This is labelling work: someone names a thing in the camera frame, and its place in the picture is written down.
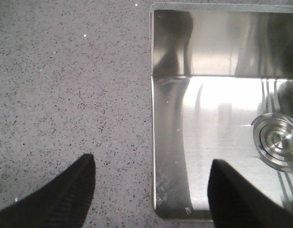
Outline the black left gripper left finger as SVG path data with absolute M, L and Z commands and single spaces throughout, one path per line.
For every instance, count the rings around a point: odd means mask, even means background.
M 51 182 L 0 210 L 0 228 L 80 228 L 96 182 L 92 154 L 84 154 Z

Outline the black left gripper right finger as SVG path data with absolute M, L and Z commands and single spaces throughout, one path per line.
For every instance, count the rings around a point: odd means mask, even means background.
M 207 197 L 217 228 L 293 228 L 293 214 L 266 197 L 224 160 L 212 161 Z

